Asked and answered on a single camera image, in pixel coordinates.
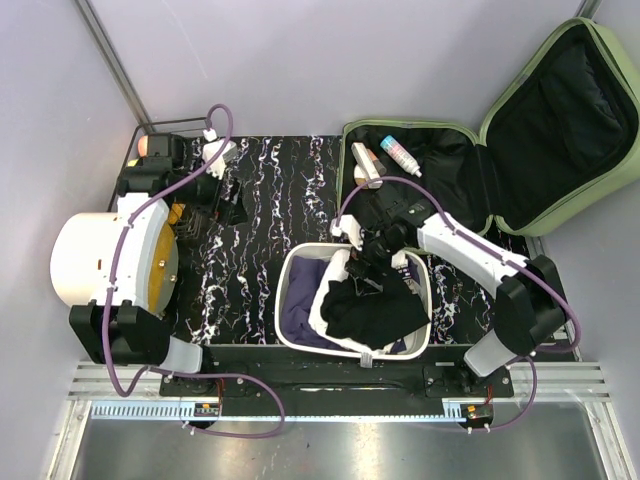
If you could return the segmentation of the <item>white grey cloth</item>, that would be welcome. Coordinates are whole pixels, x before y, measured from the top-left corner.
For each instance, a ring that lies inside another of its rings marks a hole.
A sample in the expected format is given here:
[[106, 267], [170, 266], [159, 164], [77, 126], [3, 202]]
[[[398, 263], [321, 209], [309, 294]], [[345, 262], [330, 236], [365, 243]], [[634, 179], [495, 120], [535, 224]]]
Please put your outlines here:
[[416, 359], [426, 350], [431, 334], [431, 290], [428, 286], [426, 266], [416, 254], [404, 251], [405, 260], [408, 262], [408, 266], [415, 266], [417, 268], [418, 279], [412, 279], [413, 284], [411, 285], [411, 288], [413, 289], [413, 292], [420, 297], [422, 306], [427, 314], [428, 321], [425, 325], [420, 326], [414, 332], [402, 337], [405, 344], [405, 349], [403, 351], [399, 353], [392, 353], [391, 350], [397, 343], [396, 340], [392, 340], [389, 344], [379, 349], [372, 349], [351, 337], [338, 338], [329, 334], [329, 323], [321, 313], [321, 309], [329, 293], [330, 282], [341, 282], [350, 279], [349, 274], [345, 269], [346, 262], [350, 256], [350, 248], [347, 246], [340, 246], [339, 244], [316, 244], [315, 247], [316, 249], [313, 250], [313, 253], [319, 253], [319, 259], [327, 260], [328, 265], [316, 292], [316, 297], [314, 298], [309, 314], [308, 323], [316, 334], [324, 340], [328, 340], [331, 344], [338, 346], [338, 349], [307, 347], [307, 350], [325, 356], [338, 356], [357, 360], [365, 358], [366, 365], [382, 360], [408, 361]]

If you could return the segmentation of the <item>green hard-shell suitcase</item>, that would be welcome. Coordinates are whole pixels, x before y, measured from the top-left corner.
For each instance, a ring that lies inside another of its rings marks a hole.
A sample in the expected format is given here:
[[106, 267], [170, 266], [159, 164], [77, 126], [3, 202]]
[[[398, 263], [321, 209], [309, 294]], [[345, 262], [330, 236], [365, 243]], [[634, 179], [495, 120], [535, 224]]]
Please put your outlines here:
[[[393, 136], [422, 171], [405, 172], [381, 148]], [[561, 24], [487, 112], [478, 131], [426, 119], [362, 119], [344, 127], [337, 199], [363, 222], [369, 192], [353, 179], [361, 142], [466, 228], [541, 236], [639, 177], [639, 73], [615, 34], [576, 17]]]

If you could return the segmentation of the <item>black garment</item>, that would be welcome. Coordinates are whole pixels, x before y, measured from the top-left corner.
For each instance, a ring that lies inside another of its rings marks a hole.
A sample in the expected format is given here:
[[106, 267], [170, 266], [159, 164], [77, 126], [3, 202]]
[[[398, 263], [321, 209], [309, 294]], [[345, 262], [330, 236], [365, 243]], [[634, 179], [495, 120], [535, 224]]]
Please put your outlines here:
[[387, 273], [379, 290], [352, 277], [331, 281], [321, 313], [331, 336], [351, 337], [372, 349], [397, 341], [428, 321], [420, 297], [395, 270]]

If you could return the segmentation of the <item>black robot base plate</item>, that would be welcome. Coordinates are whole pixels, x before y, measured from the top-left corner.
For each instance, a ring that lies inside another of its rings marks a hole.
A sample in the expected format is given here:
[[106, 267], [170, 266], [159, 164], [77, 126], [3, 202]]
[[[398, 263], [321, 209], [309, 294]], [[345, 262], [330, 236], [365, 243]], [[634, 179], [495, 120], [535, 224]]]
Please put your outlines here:
[[499, 368], [474, 380], [462, 369], [463, 346], [430, 346], [411, 360], [376, 360], [371, 367], [354, 358], [296, 351], [284, 346], [207, 347], [202, 370], [210, 379], [176, 379], [160, 388], [163, 396], [205, 398], [222, 395], [222, 413], [241, 419], [277, 417], [268, 394], [273, 389], [288, 417], [334, 420], [339, 417], [426, 417], [441, 415], [446, 399], [466, 403], [510, 399], [511, 376]]

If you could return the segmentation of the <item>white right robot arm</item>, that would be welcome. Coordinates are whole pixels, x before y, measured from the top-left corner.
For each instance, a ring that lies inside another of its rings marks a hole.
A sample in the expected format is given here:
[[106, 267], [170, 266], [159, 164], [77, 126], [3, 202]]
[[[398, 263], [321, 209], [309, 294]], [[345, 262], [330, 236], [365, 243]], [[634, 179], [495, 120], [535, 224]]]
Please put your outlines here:
[[373, 232], [364, 233], [358, 220], [340, 209], [331, 233], [346, 237], [369, 264], [414, 246], [462, 270], [493, 297], [492, 329], [453, 374], [460, 393], [476, 396], [488, 387], [490, 374], [536, 351], [573, 320], [557, 267], [544, 255], [529, 259], [492, 244], [445, 212], [421, 186], [415, 188], [421, 199], [408, 201], [394, 187], [399, 181], [383, 178], [371, 198]]

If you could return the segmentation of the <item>navy blue garment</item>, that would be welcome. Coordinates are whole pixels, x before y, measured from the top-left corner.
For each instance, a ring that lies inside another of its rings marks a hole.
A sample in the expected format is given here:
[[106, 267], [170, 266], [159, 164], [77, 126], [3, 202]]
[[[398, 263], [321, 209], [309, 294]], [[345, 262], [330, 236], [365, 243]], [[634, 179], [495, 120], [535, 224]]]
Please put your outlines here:
[[[338, 346], [331, 344], [328, 340], [324, 340], [316, 334], [308, 323], [311, 307], [327, 265], [328, 261], [321, 259], [293, 258], [282, 323], [284, 335], [294, 343], [311, 347], [338, 349]], [[412, 279], [417, 280], [418, 277], [415, 267], [408, 266], [404, 250], [392, 257], [391, 270], [399, 272], [413, 292], [411, 288]], [[391, 352], [399, 353], [404, 349], [404, 341], [400, 338], [392, 347]]]

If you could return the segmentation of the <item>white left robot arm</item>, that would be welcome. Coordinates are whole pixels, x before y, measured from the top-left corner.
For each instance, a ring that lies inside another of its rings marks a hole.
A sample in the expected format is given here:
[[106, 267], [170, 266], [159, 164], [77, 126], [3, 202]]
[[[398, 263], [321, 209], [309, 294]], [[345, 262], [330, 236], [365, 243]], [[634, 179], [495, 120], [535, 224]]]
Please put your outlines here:
[[175, 226], [185, 207], [221, 224], [247, 218], [240, 182], [223, 187], [235, 142], [212, 129], [203, 134], [199, 152], [178, 134], [142, 137], [138, 158], [117, 181], [115, 211], [70, 218], [56, 244], [70, 248], [70, 264], [51, 268], [70, 327], [94, 363], [182, 372], [181, 384], [196, 396], [214, 388], [216, 372], [201, 347], [173, 336], [161, 318], [178, 273]]

